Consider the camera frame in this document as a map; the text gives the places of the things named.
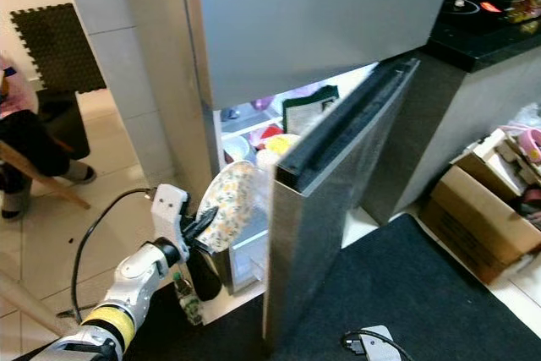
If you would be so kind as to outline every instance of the black mat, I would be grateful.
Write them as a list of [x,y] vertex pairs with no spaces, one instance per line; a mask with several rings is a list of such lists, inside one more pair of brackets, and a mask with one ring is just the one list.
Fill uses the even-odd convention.
[[417,361],[533,361],[541,354],[541,340],[409,216],[341,252],[298,331],[271,357],[260,339],[261,315],[257,298],[193,328],[165,287],[125,359],[354,361],[361,358],[343,350],[340,337],[371,325],[386,325]]
[[18,10],[11,16],[49,91],[86,92],[106,87],[73,4]]

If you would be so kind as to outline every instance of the red item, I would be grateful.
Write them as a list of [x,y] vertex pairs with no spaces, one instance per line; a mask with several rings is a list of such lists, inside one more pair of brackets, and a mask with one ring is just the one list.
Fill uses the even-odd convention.
[[487,12],[501,13],[501,10],[499,10],[494,4],[489,2],[482,2],[481,7],[484,8]]
[[284,130],[282,130],[280,127],[276,126],[275,124],[272,124],[271,126],[267,127],[261,135],[258,135],[258,132],[260,130],[254,131],[252,134],[250,134],[250,144],[252,144],[256,150],[264,150],[265,149],[265,143],[263,142],[264,139],[268,139],[269,137],[272,137],[273,135],[277,134],[284,134]]

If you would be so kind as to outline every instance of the power cord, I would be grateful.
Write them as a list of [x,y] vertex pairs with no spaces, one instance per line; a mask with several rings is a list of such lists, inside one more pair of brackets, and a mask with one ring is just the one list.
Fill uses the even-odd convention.
[[[358,336],[358,339],[352,340],[351,338],[348,339],[348,337],[351,336]],[[361,341],[361,336],[371,336],[377,339],[380,339],[382,342],[386,342],[390,346],[394,347],[401,355],[403,355],[407,361],[415,361],[411,355],[409,355],[406,350],[404,350],[402,347],[400,347],[398,344],[393,342],[390,338],[382,336],[381,334],[374,333],[370,330],[353,330],[348,331],[343,334],[342,339],[340,340],[340,343],[342,344],[342,347],[346,350],[353,351],[357,355],[364,354],[364,351],[360,352],[359,350],[363,349],[363,342]]]
[[71,303],[72,303],[72,305],[74,307],[74,316],[75,316],[75,320],[77,320],[77,323],[81,324],[82,321],[83,321],[82,318],[81,318],[81,312],[80,312],[80,309],[79,309],[79,304],[77,302],[77,277],[79,275],[79,264],[81,262],[81,256],[83,254],[83,248],[86,245],[86,241],[88,240],[90,235],[94,232],[94,230],[96,229],[99,222],[101,222],[101,220],[103,220],[103,218],[106,216],[106,214],[109,213],[109,211],[113,208],[113,206],[116,203],[118,203],[118,201],[122,200],[123,198],[125,198],[126,196],[129,196],[131,194],[143,193],[143,194],[149,195],[152,192],[152,190],[153,189],[148,189],[148,188],[137,188],[137,189],[128,190],[128,191],[124,192],[123,194],[120,194],[113,202],[111,202],[109,204],[109,206],[92,223],[92,226],[89,227],[89,229],[86,231],[86,234],[83,236],[83,239],[79,243],[79,247],[77,248],[77,254],[75,255],[74,272],[73,272],[73,274],[71,276],[71,289],[70,289],[71,290]]

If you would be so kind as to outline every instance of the plastic bag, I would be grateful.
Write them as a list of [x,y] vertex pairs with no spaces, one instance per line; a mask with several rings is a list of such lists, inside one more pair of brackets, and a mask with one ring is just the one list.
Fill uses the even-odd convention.
[[538,103],[523,107],[515,118],[505,126],[505,131],[510,135],[518,135],[525,128],[541,129],[541,115]]

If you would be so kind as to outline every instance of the white tile floor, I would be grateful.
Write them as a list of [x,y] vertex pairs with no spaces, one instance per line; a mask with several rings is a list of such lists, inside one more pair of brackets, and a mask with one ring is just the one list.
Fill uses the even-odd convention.
[[[70,307],[67,289],[73,258],[85,230],[119,193],[147,186],[109,91],[80,95],[79,105],[91,148],[83,161],[99,176],[91,184],[72,188],[90,202],[91,209],[80,209],[35,183],[26,216],[20,222],[0,224],[0,269],[21,281],[55,312]],[[118,262],[152,237],[150,225],[150,202],[142,196],[128,197],[110,212],[85,247],[79,273],[82,305],[103,296]],[[16,358],[54,338],[0,299],[0,361]]]

